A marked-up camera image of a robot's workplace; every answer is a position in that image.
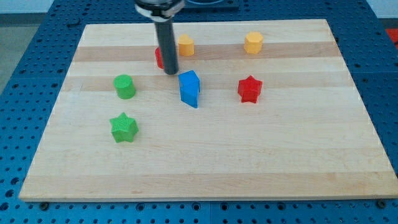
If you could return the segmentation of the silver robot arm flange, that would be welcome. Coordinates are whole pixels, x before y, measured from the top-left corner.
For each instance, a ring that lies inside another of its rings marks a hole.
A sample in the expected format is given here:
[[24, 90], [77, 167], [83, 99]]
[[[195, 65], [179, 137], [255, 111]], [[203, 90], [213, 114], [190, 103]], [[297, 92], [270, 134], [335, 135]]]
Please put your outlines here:
[[136, 11], [154, 22], [165, 22], [180, 12], [184, 0], [134, 0]]

